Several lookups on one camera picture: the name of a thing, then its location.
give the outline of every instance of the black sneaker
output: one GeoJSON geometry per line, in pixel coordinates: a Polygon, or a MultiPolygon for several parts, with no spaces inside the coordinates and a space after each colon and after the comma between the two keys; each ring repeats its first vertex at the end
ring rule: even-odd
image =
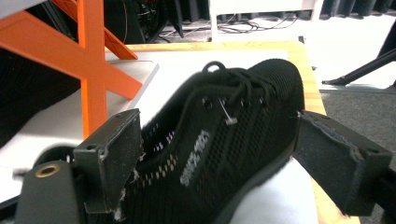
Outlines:
{"type": "Polygon", "coordinates": [[[292,63],[209,63],[143,128],[146,155],[126,187],[127,222],[227,223],[243,196],[289,160],[302,109],[292,63]]]}

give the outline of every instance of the shoe sole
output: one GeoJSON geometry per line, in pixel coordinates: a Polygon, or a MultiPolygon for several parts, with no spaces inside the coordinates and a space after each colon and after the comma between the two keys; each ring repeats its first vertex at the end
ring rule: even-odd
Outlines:
{"type": "Polygon", "coordinates": [[[227,224],[231,221],[236,207],[242,201],[244,196],[250,192],[251,189],[262,185],[266,180],[275,175],[285,164],[290,160],[294,151],[294,138],[288,145],[287,149],[282,151],[272,162],[261,168],[249,181],[233,196],[230,202],[221,210],[219,215],[211,222],[212,224],[227,224]]]}

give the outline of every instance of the black tripod leg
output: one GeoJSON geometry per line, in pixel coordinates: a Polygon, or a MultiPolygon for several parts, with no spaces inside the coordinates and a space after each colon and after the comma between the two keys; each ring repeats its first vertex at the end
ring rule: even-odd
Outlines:
{"type": "Polygon", "coordinates": [[[396,60],[396,49],[393,49],[389,51],[388,53],[370,61],[369,63],[365,64],[364,66],[356,69],[355,71],[339,77],[337,79],[333,80],[327,80],[327,81],[322,81],[322,84],[327,84],[327,85],[335,85],[335,86],[345,86],[346,84],[349,84],[352,81],[355,81],[356,79],[360,77],[364,77],[365,75],[373,72],[374,70],[393,62],[396,60]]]}

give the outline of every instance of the shoe eyelet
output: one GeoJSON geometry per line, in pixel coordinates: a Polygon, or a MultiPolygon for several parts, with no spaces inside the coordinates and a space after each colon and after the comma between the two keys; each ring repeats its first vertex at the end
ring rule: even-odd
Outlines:
{"type": "Polygon", "coordinates": [[[263,98],[260,99],[260,104],[262,105],[262,107],[267,108],[268,104],[264,101],[263,98]]]}
{"type": "Polygon", "coordinates": [[[211,109],[211,108],[213,107],[212,102],[211,102],[207,97],[204,97],[204,98],[202,99],[202,105],[203,105],[204,108],[206,108],[207,110],[209,110],[209,109],[211,109]]]}
{"type": "Polygon", "coordinates": [[[242,105],[242,107],[244,107],[244,108],[249,108],[249,107],[251,107],[251,102],[250,102],[250,101],[247,101],[247,100],[242,100],[242,101],[241,101],[241,105],[242,105]]]}

